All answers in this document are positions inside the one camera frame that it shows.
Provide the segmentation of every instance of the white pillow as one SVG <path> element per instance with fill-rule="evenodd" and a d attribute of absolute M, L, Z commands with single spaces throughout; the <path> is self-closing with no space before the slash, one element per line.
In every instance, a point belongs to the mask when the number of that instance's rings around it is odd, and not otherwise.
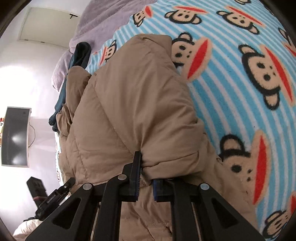
<path fill-rule="evenodd" d="M 25 241 L 25 239 L 42 223 L 39 219 L 32 219 L 23 222 L 13 233 L 16 241 Z"/>

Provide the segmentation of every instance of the jacket sleeve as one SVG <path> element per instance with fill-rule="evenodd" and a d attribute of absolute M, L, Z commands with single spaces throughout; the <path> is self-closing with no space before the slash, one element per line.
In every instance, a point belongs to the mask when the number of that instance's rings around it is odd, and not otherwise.
<path fill-rule="evenodd" d="M 76 108 L 90 77 L 91 75 L 80 66 L 73 66 L 69 69 L 66 84 L 66 102 L 62 110 L 56 115 L 58 129 L 64 136 L 69 135 Z"/>
<path fill-rule="evenodd" d="M 171 60 L 169 36 L 133 37 L 97 71 L 100 76 L 96 91 L 105 113 L 129 151 L 141 150 L 147 180 L 184 176 L 192 184 L 207 182 L 256 227 L 250 199 L 196 117 Z"/>

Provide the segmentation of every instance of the purple bedding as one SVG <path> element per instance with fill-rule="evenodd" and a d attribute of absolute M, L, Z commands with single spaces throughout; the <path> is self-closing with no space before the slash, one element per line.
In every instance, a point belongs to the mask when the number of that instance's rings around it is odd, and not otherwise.
<path fill-rule="evenodd" d="M 112 38 L 114 32 L 129 21 L 129 17 L 156 0 L 92 0 L 84 10 L 74 37 L 70 40 L 70 53 L 80 42 L 88 42 L 91 52 L 101 49 L 103 43 Z M 59 91 L 70 61 L 69 50 L 59 60 L 53 76 L 52 85 Z"/>

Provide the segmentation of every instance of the cartoon monkey pattern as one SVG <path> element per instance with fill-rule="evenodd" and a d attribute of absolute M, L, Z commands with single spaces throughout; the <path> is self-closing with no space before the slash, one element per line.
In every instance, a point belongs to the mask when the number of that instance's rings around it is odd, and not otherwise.
<path fill-rule="evenodd" d="M 251 3 L 251 0 L 235 0 L 235 2 L 241 4 L 241 5 L 245 5 L 247 3 Z"/>
<path fill-rule="evenodd" d="M 145 6 L 143 10 L 137 12 L 133 15 L 133 23 L 137 27 L 140 27 L 145 18 L 151 18 L 153 15 L 152 8 L 150 6 Z"/>
<path fill-rule="evenodd" d="M 208 38 L 200 38 L 193 42 L 190 33 L 179 34 L 172 41 L 172 61 L 177 67 L 182 66 L 181 75 L 192 81 L 204 71 L 212 53 L 212 42 Z"/>
<path fill-rule="evenodd" d="M 259 34 L 260 31 L 255 25 L 257 24 L 262 27 L 265 26 L 261 21 L 238 8 L 234 8 L 232 6 L 227 6 L 226 8 L 229 10 L 229 12 L 217 11 L 217 14 L 222 16 L 226 22 L 235 27 L 246 29 L 253 34 Z"/>
<path fill-rule="evenodd" d="M 259 53 L 248 45 L 240 45 L 242 64 L 255 88 L 263 95 L 265 105 L 276 110 L 280 104 L 280 90 L 291 106 L 295 104 L 291 79 L 280 59 L 266 46 Z"/>
<path fill-rule="evenodd" d="M 197 8 L 197 7 L 184 7 L 184 6 L 175 6 L 176 10 L 167 12 L 165 14 L 165 18 L 168 18 L 173 23 L 180 24 L 200 24 L 202 19 L 198 16 L 198 14 L 206 14 L 207 11 Z"/>
<path fill-rule="evenodd" d="M 283 38 L 286 41 L 283 41 L 282 44 L 287 48 L 287 50 L 293 55 L 293 57 L 296 57 L 296 47 L 293 44 L 291 38 L 287 34 L 287 32 L 281 28 L 279 28 L 279 33 L 283 36 Z"/>
<path fill-rule="evenodd" d="M 286 210 L 277 210 L 265 220 L 262 235 L 266 239 L 275 239 L 285 227 L 296 209 L 296 191 L 292 192 Z"/>
<path fill-rule="evenodd" d="M 228 167 L 241 181 L 253 204 L 258 204 L 265 195 L 270 170 L 271 153 L 263 131 L 256 131 L 250 151 L 235 135 L 224 136 L 220 141 L 223 165 Z"/>
<path fill-rule="evenodd" d="M 136 34 L 169 35 L 197 116 L 256 206 L 260 230 L 273 239 L 290 218 L 288 208 L 273 207 L 285 205 L 295 189 L 287 181 L 296 172 L 295 43 L 259 0 L 145 2 L 91 55 L 87 70 L 111 61 Z"/>
<path fill-rule="evenodd" d="M 101 65 L 104 61 L 107 62 L 108 59 L 110 59 L 115 54 L 116 50 L 117 50 L 116 40 L 114 40 L 108 48 L 105 46 L 99 65 Z"/>

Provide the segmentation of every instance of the wall-mounted tv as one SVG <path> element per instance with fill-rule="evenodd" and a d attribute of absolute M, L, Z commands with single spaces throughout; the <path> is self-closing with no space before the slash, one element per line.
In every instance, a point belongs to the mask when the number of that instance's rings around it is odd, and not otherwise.
<path fill-rule="evenodd" d="M 7 107 L 1 144 L 1 165 L 29 167 L 28 129 L 31 108 Z"/>

